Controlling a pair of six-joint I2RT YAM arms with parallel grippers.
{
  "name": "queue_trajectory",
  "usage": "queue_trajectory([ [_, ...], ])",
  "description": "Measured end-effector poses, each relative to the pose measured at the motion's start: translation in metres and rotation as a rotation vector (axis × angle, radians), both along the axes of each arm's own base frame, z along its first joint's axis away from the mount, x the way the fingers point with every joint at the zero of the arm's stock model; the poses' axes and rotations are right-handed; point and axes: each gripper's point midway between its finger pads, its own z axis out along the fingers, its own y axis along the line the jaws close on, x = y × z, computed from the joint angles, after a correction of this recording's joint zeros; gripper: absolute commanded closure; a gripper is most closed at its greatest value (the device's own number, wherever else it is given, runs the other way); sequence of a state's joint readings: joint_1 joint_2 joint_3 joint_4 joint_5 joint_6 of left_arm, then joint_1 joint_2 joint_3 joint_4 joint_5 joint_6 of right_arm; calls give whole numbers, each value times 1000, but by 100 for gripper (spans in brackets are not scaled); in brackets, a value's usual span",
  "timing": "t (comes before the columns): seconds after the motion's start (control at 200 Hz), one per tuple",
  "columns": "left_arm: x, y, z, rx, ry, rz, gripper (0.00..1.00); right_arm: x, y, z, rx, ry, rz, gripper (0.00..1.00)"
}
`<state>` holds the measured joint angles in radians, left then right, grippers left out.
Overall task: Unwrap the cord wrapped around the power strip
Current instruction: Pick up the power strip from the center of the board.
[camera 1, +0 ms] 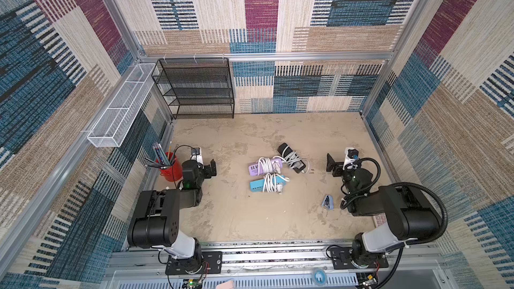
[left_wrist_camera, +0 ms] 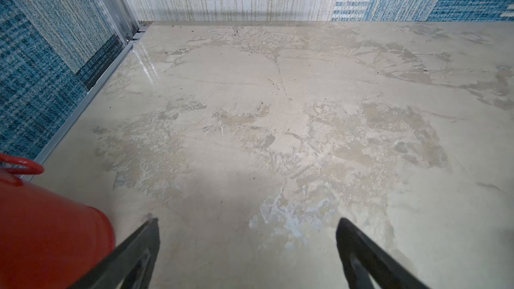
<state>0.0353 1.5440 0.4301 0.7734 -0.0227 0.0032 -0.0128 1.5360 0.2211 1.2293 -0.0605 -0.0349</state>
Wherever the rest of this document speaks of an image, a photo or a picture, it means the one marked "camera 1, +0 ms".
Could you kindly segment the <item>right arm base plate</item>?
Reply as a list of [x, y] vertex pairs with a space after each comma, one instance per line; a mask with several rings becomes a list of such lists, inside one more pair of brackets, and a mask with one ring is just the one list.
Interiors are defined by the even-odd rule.
[[369, 253], [366, 251], [353, 253], [351, 247], [330, 245], [325, 249], [325, 255], [332, 261], [335, 270], [357, 270], [388, 268], [389, 262], [385, 254]]

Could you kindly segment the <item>teal power strip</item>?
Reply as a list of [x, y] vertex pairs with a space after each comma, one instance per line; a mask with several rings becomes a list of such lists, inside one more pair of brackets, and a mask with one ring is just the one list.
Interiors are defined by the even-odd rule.
[[268, 173], [263, 179], [249, 183], [251, 192], [282, 193], [284, 186], [290, 181], [284, 175]]

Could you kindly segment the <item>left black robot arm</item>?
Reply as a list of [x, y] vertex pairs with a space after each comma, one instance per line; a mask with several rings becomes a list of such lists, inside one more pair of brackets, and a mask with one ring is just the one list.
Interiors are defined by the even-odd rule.
[[207, 268], [199, 240], [179, 229], [182, 209], [199, 206], [206, 179], [217, 175], [215, 160], [204, 165], [195, 159], [182, 163], [182, 174], [170, 171], [174, 189], [143, 191], [139, 195], [128, 227], [127, 242], [131, 247], [156, 249], [169, 255], [167, 275], [197, 274]]

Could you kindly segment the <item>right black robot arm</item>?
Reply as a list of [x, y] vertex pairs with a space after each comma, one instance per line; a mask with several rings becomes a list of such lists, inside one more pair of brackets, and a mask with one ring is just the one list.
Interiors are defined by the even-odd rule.
[[361, 158], [358, 150], [348, 149], [343, 162], [328, 155], [326, 170], [342, 180], [341, 210], [354, 217], [380, 214], [386, 217], [372, 231], [357, 234], [349, 247], [329, 245], [325, 254], [334, 269], [387, 266], [387, 253], [433, 242], [445, 233], [448, 211], [429, 188], [400, 182], [372, 191], [381, 175], [380, 164], [375, 159]]

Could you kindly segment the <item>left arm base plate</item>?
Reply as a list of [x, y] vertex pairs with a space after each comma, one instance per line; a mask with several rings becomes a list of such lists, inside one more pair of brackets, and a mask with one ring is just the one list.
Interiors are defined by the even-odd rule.
[[220, 274], [222, 268], [222, 252], [204, 252], [194, 254], [191, 258], [167, 258], [165, 274], [167, 276], [182, 276], [186, 274]]

